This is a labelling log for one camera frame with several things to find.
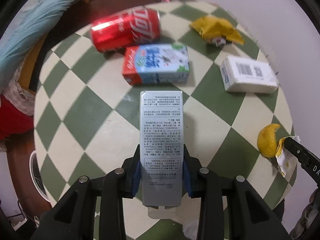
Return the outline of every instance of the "table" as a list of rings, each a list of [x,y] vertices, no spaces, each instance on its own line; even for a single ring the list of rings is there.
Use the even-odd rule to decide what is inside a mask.
[[[271,95],[226,93],[218,68],[227,54],[268,62],[263,52],[235,19],[215,5],[171,2],[147,7],[160,12],[158,43],[188,46],[188,83],[131,87],[121,76],[123,52],[98,53],[89,39],[90,26],[52,48],[41,70],[34,116],[39,169],[52,206],[81,175],[104,176],[133,156],[139,143],[140,91],[182,90],[190,155],[221,176],[244,176],[273,209],[291,190],[297,162],[291,160],[283,178],[274,160],[259,154],[257,136],[270,123],[282,125],[277,139],[294,134],[284,93],[281,87]],[[189,27],[206,14],[228,19],[245,44],[207,47]],[[196,219],[199,207],[198,199],[184,195],[175,219],[150,219],[139,191],[134,199],[124,200],[128,239],[184,239],[181,225]],[[97,205],[96,240],[99,211]]]

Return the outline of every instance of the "brown floor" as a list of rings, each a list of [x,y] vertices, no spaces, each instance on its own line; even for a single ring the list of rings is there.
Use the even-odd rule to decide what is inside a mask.
[[[49,49],[88,25],[93,20],[135,6],[156,3],[160,0],[91,0],[89,3],[79,1],[72,5],[62,16],[57,25],[49,32],[39,53],[29,87],[37,87],[43,60]],[[12,135],[7,144],[7,156],[12,182],[23,210],[30,216],[40,215],[51,208],[33,185],[29,172],[29,157],[35,149],[33,131],[22,135]]]

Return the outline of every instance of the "blue fabric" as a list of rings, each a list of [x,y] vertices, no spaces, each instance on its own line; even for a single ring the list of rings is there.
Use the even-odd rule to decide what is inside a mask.
[[[73,1],[39,0],[39,5],[28,11],[5,47],[0,48],[0,93],[29,50],[56,25]]]

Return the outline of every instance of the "round table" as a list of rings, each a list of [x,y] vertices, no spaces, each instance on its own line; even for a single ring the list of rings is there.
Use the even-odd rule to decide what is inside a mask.
[[[271,95],[227,93],[218,68],[227,54],[268,62],[266,57],[220,7],[204,2],[147,7],[160,12],[162,36],[157,43],[188,46],[188,83],[128,85],[121,75],[123,52],[98,53],[89,39],[90,26],[52,48],[41,70],[34,116],[39,169],[52,206],[80,176],[104,176],[133,156],[139,143],[140,91],[182,90],[184,142],[190,155],[220,176],[244,176],[273,209],[292,188],[297,161],[292,158],[283,178],[275,160],[259,154],[257,136],[270,123],[282,125],[276,133],[278,140],[294,134],[284,93],[281,87]],[[189,27],[191,21],[207,14],[228,19],[245,44],[208,47]],[[148,217],[138,192],[134,199],[124,199],[128,239],[184,239],[181,225],[196,219],[199,207],[200,200],[186,194],[173,220],[154,220]],[[97,205],[95,239],[99,212]]]

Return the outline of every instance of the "white box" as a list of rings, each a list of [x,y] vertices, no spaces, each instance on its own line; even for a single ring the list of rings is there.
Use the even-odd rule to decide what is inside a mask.
[[[220,66],[220,72],[228,92],[270,94],[279,86],[271,66],[254,59],[228,55]]]
[[[140,161],[143,204],[181,205],[182,91],[141,92]]]

